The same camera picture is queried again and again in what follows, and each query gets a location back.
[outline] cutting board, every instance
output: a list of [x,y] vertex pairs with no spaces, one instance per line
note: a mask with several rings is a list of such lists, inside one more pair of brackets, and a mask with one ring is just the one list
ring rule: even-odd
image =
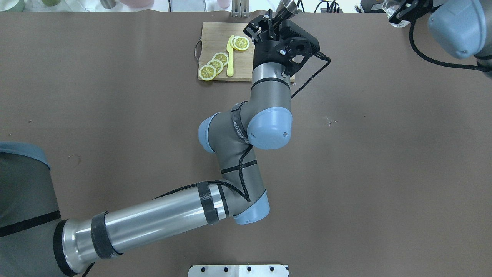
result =
[[[202,66],[206,65],[218,52],[223,52],[229,55],[226,50],[229,37],[231,35],[246,36],[243,33],[246,25],[247,23],[204,22],[202,26],[202,52],[198,62],[198,70],[200,70]],[[249,44],[249,48],[246,51],[234,50],[234,75],[232,77],[228,77],[227,66],[225,66],[222,72],[215,77],[213,81],[251,82],[253,53],[253,43]]]

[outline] knife handle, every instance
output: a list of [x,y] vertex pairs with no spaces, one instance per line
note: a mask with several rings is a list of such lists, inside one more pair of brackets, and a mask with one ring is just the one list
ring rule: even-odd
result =
[[234,50],[229,52],[229,62],[227,63],[227,76],[232,77],[234,75],[234,62],[232,59],[232,53]]

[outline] blue joint cap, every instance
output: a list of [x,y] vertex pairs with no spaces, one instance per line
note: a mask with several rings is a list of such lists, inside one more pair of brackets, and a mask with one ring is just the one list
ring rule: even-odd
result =
[[26,156],[46,164],[51,169],[43,149],[34,144],[17,141],[0,141],[0,153]]
[[260,149],[279,149],[289,143],[292,113],[284,107],[271,107],[257,113],[247,126],[249,142]]
[[484,48],[487,24],[479,0],[448,0],[430,16],[428,26],[432,37],[457,59]]
[[198,140],[200,141],[200,144],[203,146],[205,151],[209,153],[215,153],[215,151],[210,147],[209,143],[209,127],[210,127],[210,122],[212,122],[212,119],[218,115],[220,112],[212,115],[211,117],[205,119],[201,124],[200,127],[198,127]]
[[249,206],[242,213],[233,216],[233,218],[237,224],[245,225],[265,218],[269,212],[270,204],[268,203],[267,191],[265,190],[263,195],[253,205]]

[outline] gray tabletop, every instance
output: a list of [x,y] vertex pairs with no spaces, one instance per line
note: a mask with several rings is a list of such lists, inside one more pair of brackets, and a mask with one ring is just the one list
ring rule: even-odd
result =
[[[0,14],[0,140],[45,150],[63,218],[220,177],[197,129],[247,100],[250,84],[196,79],[204,21],[234,22],[227,12]],[[192,230],[89,276],[244,263],[288,264],[293,277],[492,276],[492,81],[420,59],[408,28],[384,15],[294,21],[333,62],[294,98],[290,143],[256,151],[269,216]],[[415,39],[453,61],[424,19]],[[310,60],[293,89],[322,64]]]

